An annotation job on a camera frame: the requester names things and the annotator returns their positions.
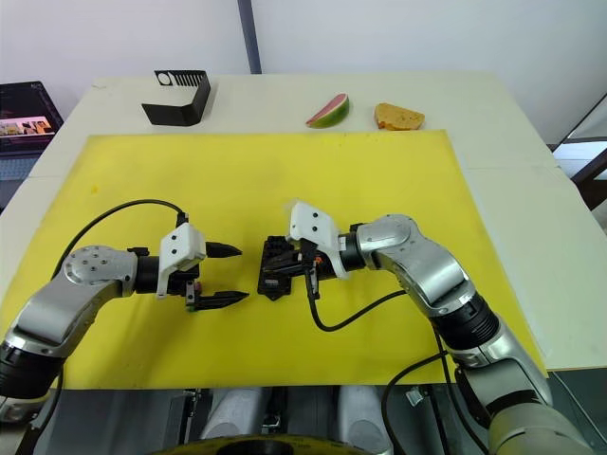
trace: white wall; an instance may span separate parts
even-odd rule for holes
[[[607,90],[605,0],[253,0],[264,72],[483,69],[547,143]]]
[[[91,82],[248,73],[236,0],[0,0],[0,82],[44,83],[64,118]]]

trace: pink fruit flesh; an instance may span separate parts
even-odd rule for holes
[[[346,97],[347,97],[347,95],[345,93],[340,93],[335,98],[333,98],[331,101],[329,101],[326,104],[326,106],[324,106],[323,109],[321,109],[318,112],[318,114],[316,114],[313,118],[308,120],[305,124],[309,125],[310,123],[315,122],[319,118],[324,117],[328,112],[331,112],[335,108],[335,106],[339,106],[343,102],[343,100],[346,99]]]

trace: black electronic component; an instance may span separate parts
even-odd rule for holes
[[[257,282],[257,293],[268,297],[270,300],[277,300],[282,296],[291,293],[291,276],[285,273],[267,270],[267,264],[270,260],[277,262],[277,258],[288,255],[295,255],[295,247],[290,244],[284,236],[270,235],[264,242],[262,252],[262,261],[259,266],[259,280]]]
[[[135,292],[138,294],[153,294],[156,292],[158,287],[158,261],[158,256],[138,257],[134,285]]]
[[[186,300],[186,308],[189,311],[218,310],[245,297],[248,297],[248,293],[242,291],[217,291],[211,296],[201,296],[200,291],[196,289],[193,294],[193,301]]]
[[[196,93],[190,104],[169,106],[143,103],[141,105],[153,125],[192,126],[200,122],[211,92],[211,85],[205,71],[197,71],[196,73],[196,78],[199,79],[198,88],[196,88]],[[184,74],[182,76],[186,79],[193,78],[193,75]]]
[[[360,254],[359,241],[356,231],[340,235],[345,240],[345,249],[340,251],[341,262],[346,270],[357,270],[365,267],[364,259]]]
[[[4,341],[0,345],[0,395],[44,396],[64,363],[64,358],[28,353]]]
[[[218,242],[205,243],[208,258],[230,258],[232,256],[240,256],[243,252],[236,246],[228,244],[220,244]]]
[[[130,248],[126,248],[126,250],[131,253],[135,253],[138,258],[150,255],[150,250],[145,246],[132,246]]]
[[[157,69],[154,74],[160,85],[189,87],[198,86],[207,77],[206,72],[198,69]]]
[[[430,318],[432,326],[452,349],[471,349],[489,341],[500,321],[485,299],[475,293],[461,308],[445,316]]]

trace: black cable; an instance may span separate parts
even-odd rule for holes
[[[52,275],[51,278],[55,278],[55,276],[60,272],[62,264],[64,263],[65,258],[71,252],[71,250],[74,249],[74,246],[80,241],[80,239],[84,236],[84,234],[86,232],[88,232],[93,226],[95,226],[99,221],[107,218],[112,213],[116,213],[119,210],[126,209],[127,207],[138,206],[138,205],[141,205],[141,204],[158,204],[160,206],[169,207],[169,208],[175,210],[178,214],[185,213],[182,209],[180,209],[175,204],[172,204],[172,203],[167,202],[167,201],[163,201],[161,199],[137,199],[135,201],[125,202],[124,204],[120,204],[119,206],[115,206],[113,209],[110,209],[110,210],[106,211],[105,213],[102,213],[101,215],[99,215],[97,218],[95,218],[88,225],[86,225],[85,227],[83,227],[80,230],[80,232],[78,232],[76,234],[76,236],[72,239],[72,241],[69,243],[69,245],[65,248],[63,254],[59,258],[59,262],[57,262],[57,265],[55,266],[55,270],[53,270],[53,275]]]
[[[438,350],[442,352],[443,343],[440,340],[440,335],[438,335],[438,332],[436,332],[436,330],[434,330],[434,337],[436,338],[436,344],[438,345]],[[466,432],[468,433],[470,438],[472,438],[472,441],[474,441],[474,443],[478,446],[478,448],[481,449],[481,451],[483,453],[488,454],[489,452],[488,452],[487,447],[485,446],[483,441],[481,441],[481,439],[478,437],[478,435],[474,432],[474,430],[472,429],[472,427],[466,420],[466,417],[464,416],[464,412],[462,411],[462,409],[459,406],[459,403],[455,397],[455,391],[453,390],[453,383],[451,382],[451,374],[449,373],[449,368],[447,367],[447,359],[444,356],[441,358],[441,362],[443,364],[443,373],[445,374],[445,380],[447,381],[447,392],[449,393],[449,398],[451,399],[451,402],[453,403],[453,407],[455,408],[457,417],[459,417],[459,420],[462,423],[462,426],[464,427],[464,429],[466,430]]]
[[[67,247],[65,248],[61,257],[59,258],[59,261],[55,265],[55,269],[53,270],[53,274],[50,278],[53,279],[53,278],[55,278],[55,276],[57,276],[57,274],[61,271],[61,267],[62,267],[67,255],[69,255],[69,253],[72,251],[74,246],[80,241],[80,239],[84,236],[84,234],[86,232],[88,232],[93,226],[95,226],[99,221],[104,220],[105,218],[110,216],[112,213],[116,213],[117,211],[126,209],[127,207],[138,206],[141,204],[157,204],[160,206],[169,207],[177,212],[177,220],[179,219],[180,216],[185,215],[185,212],[182,209],[180,209],[178,206],[176,206],[175,204],[172,204],[170,202],[163,201],[161,199],[137,199],[134,201],[125,202],[124,204],[120,204],[119,206],[115,206],[114,208],[112,208],[112,209],[102,213],[98,217],[96,217],[93,221],[91,221],[89,224],[87,224],[85,227],[83,227],[76,234],[76,236],[67,245]],[[36,447],[36,443],[38,442],[38,439],[40,438],[40,436],[42,435],[42,433],[45,431],[46,427],[48,426],[48,423],[50,422],[50,419],[52,418],[53,413],[55,412],[55,409],[57,409],[57,404],[59,403],[59,397],[61,396],[61,392],[62,392],[63,388],[64,388],[64,367],[62,366],[61,369],[59,370],[59,375],[57,376],[57,389],[55,390],[55,394],[53,395],[52,401],[50,402],[50,407],[48,408],[48,412],[46,413],[45,420],[43,420],[42,424],[37,428],[35,428],[32,424],[29,425],[28,430],[27,430],[26,434],[24,435],[23,441],[19,445],[19,449],[17,451],[17,453],[19,455],[33,453],[33,449]]]
[[[322,321],[321,321],[321,317],[319,316],[318,308],[316,307],[316,299],[314,298],[314,291],[312,290],[312,277],[310,276],[309,271],[306,271],[304,274],[305,274],[305,286],[307,288],[307,299],[310,304],[310,312],[312,313],[312,318],[314,319],[316,326],[324,332],[335,332],[336,330],[342,329],[343,327],[354,322],[361,316],[369,313],[374,308],[380,306],[386,300],[393,299],[394,297],[398,297],[398,296],[404,296],[407,294],[407,292],[403,291],[403,290],[393,292],[392,294],[383,296],[381,299],[377,299],[373,303],[368,304],[361,310],[357,311],[350,318],[343,320],[339,324],[324,325],[324,323],[322,323]]]
[[[430,398],[430,404],[432,405],[432,413],[434,414],[434,421],[436,422],[436,429],[438,430],[438,437],[440,438],[440,444],[443,447],[443,453],[445,455],[451,455],[451,449],[449,448],[449,438],[443,425],[443,419],[440,417],[440,409],[438,408],[438,402],[436,401],[436,395],[434,394],[433,386],[428,386],[428,398]]]
[[[428,365],[429,363],[432,363],[435,360],[438,360],[439,358],[445,358],[445,355],[447,355],[447,351],[443,351],[441,349],[438,354],[431,355],[428,358],[424,358],[423,360],[420,360],[419,362],[410,365],[402,372],[397,374],[395,377],[393,377],[384,389],[383,394],[381,395],[381,418],[383,419],[383,425],[386,427],[386,431],[388,432],[388,437],[390,438],[390,441],[392,441],[392,445],[395,447],[395,455],[406,455],[406,452],[404,448],[402,448],[402,446],[400,445],[400,442],[396,438],[396,433],[392,428],[392,425],[390,424],[390,418],[388,417],[388,395],[390,395],[390,391],[392,391],[392,388],[396,385],[396,383],[400,379],[402,379],[406,374],[409,374],[410,372],[417,370],[418,368]]]
[[[598,100],[594,106],[592,106],[590,108],[590,110],[586,113],[586,115],[584,117],[581,118],[581,120],[576,123],[576,126],[574,126],[571,131],[569,133],[567,133],[567,136],[565,136],[563,139],[561,139],[561,141],[557,144],[557,145],[561,145],[563,144],[563,142],[565,140],[567,140],[573,133],[575,133],[575,131],[579,128],[579,126],[588,118],[590,117],[590,115],[593,113],[593,111],[595,109],[598,108],[598,106],[605,100],[607,99],[607,93],[605,93],[602,97],[600,97],[600,100]]]

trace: toy watermelon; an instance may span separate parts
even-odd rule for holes
[[[328,128],[341,122],[349,111],[350,100],[345,93],[340,93],[305,124],[310,128]]]

